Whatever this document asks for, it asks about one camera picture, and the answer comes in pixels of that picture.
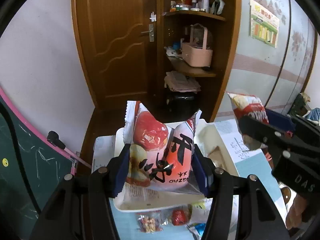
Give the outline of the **person's hand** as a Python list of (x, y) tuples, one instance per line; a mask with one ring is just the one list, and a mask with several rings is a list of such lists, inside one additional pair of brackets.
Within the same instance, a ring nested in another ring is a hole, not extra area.
[(301, 197), (300, 195), (296, 195), (293, 201), (293, 204), (290, 207), (289, 213), (286, 216), (286, 227), (287, 230), (292, 228), (297, 228), (302, 223), (302, 213), (306, 209), (308, 205), (308, 201)]

